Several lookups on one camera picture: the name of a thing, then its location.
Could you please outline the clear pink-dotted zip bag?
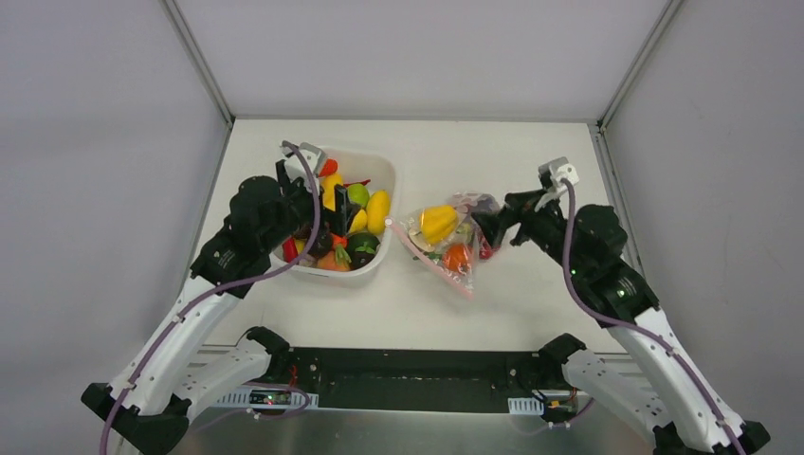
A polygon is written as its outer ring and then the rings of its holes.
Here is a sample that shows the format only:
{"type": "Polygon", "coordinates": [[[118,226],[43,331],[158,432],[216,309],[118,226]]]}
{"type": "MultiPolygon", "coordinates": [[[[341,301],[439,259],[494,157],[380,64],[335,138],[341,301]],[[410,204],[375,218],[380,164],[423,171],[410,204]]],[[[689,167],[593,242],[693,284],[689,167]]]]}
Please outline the clear pink-dotted zip bag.
{"type": "Polygon", "coordinates": [[[386,227],[391,230],[400,243],[411,253],[414,260],[420,262],[428,271],[438,276],[442,281],[468,299],[473,297],[475,290],[475,270],[479,264],[486,262],[481,261],[478,257],[478,240],[483,234],[470,216],[471,204],[483,194],[488,193],[473,191],[457,192],[452,194],[446,203],[437,205],[450,205],[456,208],[458,212],[458,226],[444,241],[436,245],[430,245],[431,252],[423,252],[414,246],[408,238],[408,231],[410,228],[418,228],[420,230],[419,218],[421,212],[426,208],[436,206],[418,209],[399,218],[391,216],[385,218],[386,227]],[[442,254],[449,246],[456,243],[466,244],[472,250],[471,271],[467,275],[460,275],[448,271],[442,265],[442,254]]]}

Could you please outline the orange pumpkin toy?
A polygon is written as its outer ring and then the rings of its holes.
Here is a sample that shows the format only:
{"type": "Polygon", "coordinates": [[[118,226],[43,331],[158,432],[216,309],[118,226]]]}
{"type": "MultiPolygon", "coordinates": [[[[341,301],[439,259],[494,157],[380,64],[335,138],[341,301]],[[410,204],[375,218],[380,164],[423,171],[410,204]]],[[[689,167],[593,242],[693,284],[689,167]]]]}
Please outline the orange pumpkin toy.
{"type": "Polygon", "coordinates": [[[467,275],[471,271],[472,250],[463,243],[453,244],[442,254],[441,262],[446,270],[467,275]]]}

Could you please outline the yellow bell pepper toy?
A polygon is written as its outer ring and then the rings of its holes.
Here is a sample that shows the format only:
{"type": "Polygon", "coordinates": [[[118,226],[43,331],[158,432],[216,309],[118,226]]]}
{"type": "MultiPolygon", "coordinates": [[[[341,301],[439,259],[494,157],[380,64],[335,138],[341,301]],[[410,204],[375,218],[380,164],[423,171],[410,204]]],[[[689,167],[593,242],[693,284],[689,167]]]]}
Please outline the yellow bell pepper toy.
{"type": "Polygon", "coordinates": [[[458,226],[458,212],[450,205],[429,207],[421,212],[419,227],[429,245],[444,241],[458,226]]]}

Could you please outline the brown mushroom slice toy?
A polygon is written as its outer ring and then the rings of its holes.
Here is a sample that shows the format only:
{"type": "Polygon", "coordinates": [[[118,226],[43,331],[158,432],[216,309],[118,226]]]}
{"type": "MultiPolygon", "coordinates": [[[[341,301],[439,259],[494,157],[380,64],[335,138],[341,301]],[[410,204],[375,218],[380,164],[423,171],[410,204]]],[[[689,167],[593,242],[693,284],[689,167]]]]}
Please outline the brown mushroom slice toy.
{"type": "Polygon", "coordinates": [[[430,244],[426,241],[424,235],[418,228],[411,227],[408,231],[408,238],[419,250],[431,252],[430,244]]]}

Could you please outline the purple eggplant toy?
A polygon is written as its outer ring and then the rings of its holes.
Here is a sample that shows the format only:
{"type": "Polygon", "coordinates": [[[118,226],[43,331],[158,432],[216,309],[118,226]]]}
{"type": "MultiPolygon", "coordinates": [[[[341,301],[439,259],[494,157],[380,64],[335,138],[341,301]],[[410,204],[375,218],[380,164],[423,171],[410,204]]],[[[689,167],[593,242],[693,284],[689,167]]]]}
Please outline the purple eggplant toy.
{"type": "Polygon", "coordinates": [[[500,209],[497,199],[490,194],[479,196],[470,207],[471,213],[493,213],[500,209]]]}

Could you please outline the red cherry bunch green stem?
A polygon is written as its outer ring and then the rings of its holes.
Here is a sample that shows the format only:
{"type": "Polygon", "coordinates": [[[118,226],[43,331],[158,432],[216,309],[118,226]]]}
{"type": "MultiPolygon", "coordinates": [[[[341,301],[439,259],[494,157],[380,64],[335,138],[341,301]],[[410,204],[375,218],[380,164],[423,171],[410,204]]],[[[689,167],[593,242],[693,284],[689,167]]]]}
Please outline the red cherry bunch green stem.
{"type": "Polygon", "coordinates": [[[490,244],[484,236],[481,236],[479,238],[478,248],[479,248],[478,257],[481,261],[490,260],[498,251],[498,249],[494,247],[492,244],[490,244]]]}

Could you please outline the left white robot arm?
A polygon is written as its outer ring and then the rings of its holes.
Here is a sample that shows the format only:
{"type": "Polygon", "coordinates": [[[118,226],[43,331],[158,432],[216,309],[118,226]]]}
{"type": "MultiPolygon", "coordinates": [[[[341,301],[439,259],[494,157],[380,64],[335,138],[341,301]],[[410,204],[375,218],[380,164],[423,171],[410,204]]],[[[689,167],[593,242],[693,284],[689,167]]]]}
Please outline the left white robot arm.
{"type": "Polygon", "coordinates": [[[283,274],[270,254],[302,228],[332,225],[323,204],[320,170],[327,159],[286,156],[276,175],[243,181],[222,226],[200,248],[168,315],[127,366],[108,383],[91,383],[82,402],[103,421],[98,452],[116,433],[142,454],[166,454],[191,422],[224,393],[258,377],[278,383],[288,374],[289,343],[271,330],[247,329],[232,352],[200,373],[184,371],[210,332],[252,286],[283,274]]]}

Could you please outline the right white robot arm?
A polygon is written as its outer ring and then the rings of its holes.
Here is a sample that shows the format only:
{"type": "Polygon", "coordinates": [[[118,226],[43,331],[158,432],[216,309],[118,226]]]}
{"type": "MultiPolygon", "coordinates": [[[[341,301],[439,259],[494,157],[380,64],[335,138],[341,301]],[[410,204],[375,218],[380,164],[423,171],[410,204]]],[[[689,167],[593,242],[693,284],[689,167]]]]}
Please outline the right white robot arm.
{"type": "Polygon", "coordinates": [[[628,239],[611,206],[539,201],[544,191],[508,193],[503,206],[472,220],[494,247],[510,228],[511,245],[536,244],[562,268],[577,306],[626,349],[652,391],[604,373],[578,340],[563,335],[542,349],[539,379],[567,383],[617,415],[652,445],[655,454],[755,454],[771,441],[766,427],[734,412],[705,380],[674,335],[647,281],[622,258],[628,239]]]}

